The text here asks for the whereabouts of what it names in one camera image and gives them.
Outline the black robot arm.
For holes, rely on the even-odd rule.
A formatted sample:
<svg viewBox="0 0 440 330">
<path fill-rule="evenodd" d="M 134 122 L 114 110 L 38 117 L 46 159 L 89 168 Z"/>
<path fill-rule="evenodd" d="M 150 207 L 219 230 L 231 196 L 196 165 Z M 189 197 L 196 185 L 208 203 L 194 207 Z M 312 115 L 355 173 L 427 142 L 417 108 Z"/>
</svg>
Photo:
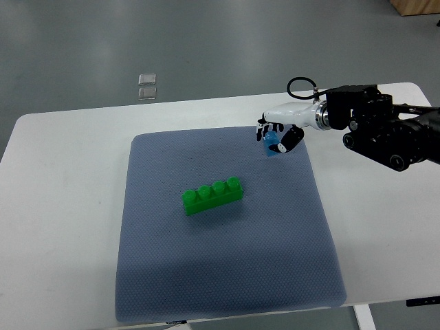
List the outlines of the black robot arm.
<svg viewBox="0 0 440 330">
<path fill-rule="evenodd" d="M 318 91 L 308 97 L 326 98 L 316 116 L 321 129 L 348 129 L 346 148 L 402 172 L 429 160 L 439 163 L 439 108 L 394 104 L 377 85 L 345 85 Z"/>
</svg>

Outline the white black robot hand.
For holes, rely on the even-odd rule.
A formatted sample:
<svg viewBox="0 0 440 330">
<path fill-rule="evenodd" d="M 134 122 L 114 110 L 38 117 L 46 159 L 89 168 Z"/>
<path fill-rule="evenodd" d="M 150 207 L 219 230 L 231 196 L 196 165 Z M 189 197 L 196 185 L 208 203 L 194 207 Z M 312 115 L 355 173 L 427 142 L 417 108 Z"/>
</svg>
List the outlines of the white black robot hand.
<svg viewBox="0 0 440 330">
<path fill-rule="evenodd" d="M 304 138 L 305 127 L 321 131 L 331 128 L 327 102 L 288 102 L 263 112 L 261 119 L 257 121 L 256 140 L 261 141 L 268 131 L 282 132 L 287 125 L 291 127 L 275 147 L 278 153 L 292 151 Z"/>
</svg>

